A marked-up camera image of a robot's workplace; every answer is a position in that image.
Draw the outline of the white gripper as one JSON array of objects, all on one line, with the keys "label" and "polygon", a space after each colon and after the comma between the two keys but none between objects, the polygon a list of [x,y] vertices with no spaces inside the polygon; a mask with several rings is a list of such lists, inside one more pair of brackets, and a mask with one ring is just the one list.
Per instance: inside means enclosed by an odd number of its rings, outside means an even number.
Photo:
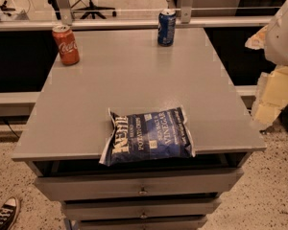
[{"label": "white gripper", "polygon": [[[260,50],[265,47],[267,27],[262,27],[248,38],[245,46]],[[261,102],[253,113],[253,118],[262,125],[270,126],[288,104],[288,66],[278,66],[267,79]]]}]

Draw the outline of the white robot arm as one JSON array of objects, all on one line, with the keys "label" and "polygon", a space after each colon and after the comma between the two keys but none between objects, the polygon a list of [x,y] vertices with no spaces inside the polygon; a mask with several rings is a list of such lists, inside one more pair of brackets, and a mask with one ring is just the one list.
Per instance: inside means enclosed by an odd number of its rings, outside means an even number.
[{"label": "white robot arm", "polygon": [[288,105],[288,0],[268,25],[248,38],[245,46],[263,49],[265,59],[276,65],[270,74],[260,75],[252,105],[252,121],[265,129]]}]

